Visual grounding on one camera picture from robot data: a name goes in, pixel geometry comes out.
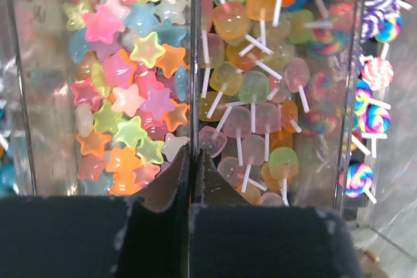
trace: blue charm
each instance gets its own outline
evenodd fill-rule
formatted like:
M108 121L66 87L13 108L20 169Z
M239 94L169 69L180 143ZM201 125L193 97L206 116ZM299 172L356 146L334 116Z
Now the blue charm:
M89 179L81 179L81 183L84 186L84 195L108 195L114 181L111 174L102 172L96 182Z
M146 37L159 26L159 20L155 16L153 3L130 6L129 15L123 20L124 26L133 29L140 37Z
M187 35L185 27L173 25L170 19L162 22L159 29L156 30L159 38L159 45L167 44L174 48L180 48L181 40Z
M180 101L187 99L188 90L190 89L190 75L183 66L179 66L175 72L175 92Z
M70 38L70 54L76 64L83 62L85 54L91 49L91 44L85 39L86 32L87 28L80 29Z
M14 170L13 164L8 164L0 168L0 189L12 189L18 193L16 171Z

